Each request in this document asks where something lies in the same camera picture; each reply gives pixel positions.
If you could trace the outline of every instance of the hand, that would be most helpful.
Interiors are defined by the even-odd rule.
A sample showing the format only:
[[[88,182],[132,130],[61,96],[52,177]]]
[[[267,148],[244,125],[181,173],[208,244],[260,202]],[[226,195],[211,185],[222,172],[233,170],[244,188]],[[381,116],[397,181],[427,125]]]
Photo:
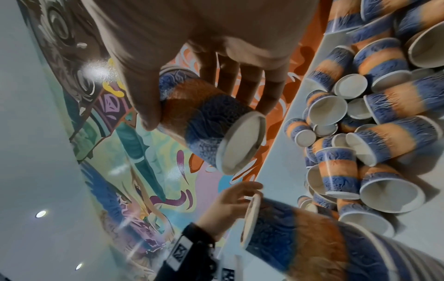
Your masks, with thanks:
[[[159,70],[188,43],[200,77],[249,105],[262,73],[265,86],[256,110],[279,102],[291,53],[318,0],[82,0],[99,27],[142,125],[160,122]]]
[[[262,189],[262,184],[254,181],[243,181],[225,189],[196,225],[219,241],[237,219],[245,217],[250,200],[245,199],[244,196],[255,194],[262,196],[260,189]]]

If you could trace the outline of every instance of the black wristband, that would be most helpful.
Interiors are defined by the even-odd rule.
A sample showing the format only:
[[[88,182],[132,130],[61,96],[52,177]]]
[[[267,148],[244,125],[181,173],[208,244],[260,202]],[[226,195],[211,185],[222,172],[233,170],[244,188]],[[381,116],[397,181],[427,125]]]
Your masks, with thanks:
[[[208,234],[205,230],[198,227],[194,223],[190,223],[182,232],[182,235],[187,237],[191,242],[197,243],[202,242],[208,245],[213,245],[213,248],[216,244],[213,237]]]

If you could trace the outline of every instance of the mural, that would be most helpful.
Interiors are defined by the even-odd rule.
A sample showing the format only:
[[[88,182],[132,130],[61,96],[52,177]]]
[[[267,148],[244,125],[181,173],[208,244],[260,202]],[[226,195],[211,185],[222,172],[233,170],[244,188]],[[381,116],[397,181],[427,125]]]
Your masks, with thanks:
[[[196,220],[219,192],[258,176],[322,40],[331,2],[321,0],[291,58],[284,94],[267,116],[260,150],[242,171],[227,176],[169,136],[142,129],[80,0],[18,0],[97,215],[116,259],[124,257],[130,272],[127,279],[152,280],[175,234]],[[198,73],[186,46],[171,63]]]

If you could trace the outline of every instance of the table surface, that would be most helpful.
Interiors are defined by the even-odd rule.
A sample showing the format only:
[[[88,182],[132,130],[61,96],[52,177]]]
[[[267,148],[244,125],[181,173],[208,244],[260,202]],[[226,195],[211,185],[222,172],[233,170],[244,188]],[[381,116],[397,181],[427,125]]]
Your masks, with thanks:
[[[314,57],[308,73],[318,65],[337,45],[346,44],[345,33],[326,35]],[[316,86],[304,80],[285,117],[301,118],[305,109],[305,97]],[[428,112],[427,116],[444,127],[444,111]],[[417,210],[391,216],[396,229],[395,240],[431,256],[444,260],[444,139],[390,162],[407,179],[418,184],[425,192],[427,201]],[[264,184],[264,195],[296,206],[299,196],[308,194],[304,188],[306,174],[302,149],[290,141],[281,130],[257,177]],[[261,260],[240,249],[239,240],[243,220],[233,227],[224,254],[241,254],[244,260],[244,280],[281,281],[284,276]]]

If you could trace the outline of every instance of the ceiling light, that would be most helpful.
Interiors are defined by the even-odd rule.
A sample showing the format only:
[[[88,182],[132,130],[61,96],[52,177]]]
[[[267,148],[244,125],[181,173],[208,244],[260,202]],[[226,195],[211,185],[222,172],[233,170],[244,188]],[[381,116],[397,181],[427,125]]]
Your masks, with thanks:
[[[46,213],[47,213],[46,211],[40,211],[37,213],[36,218],[37,219],[42,218],[42,217],[46,216]]]

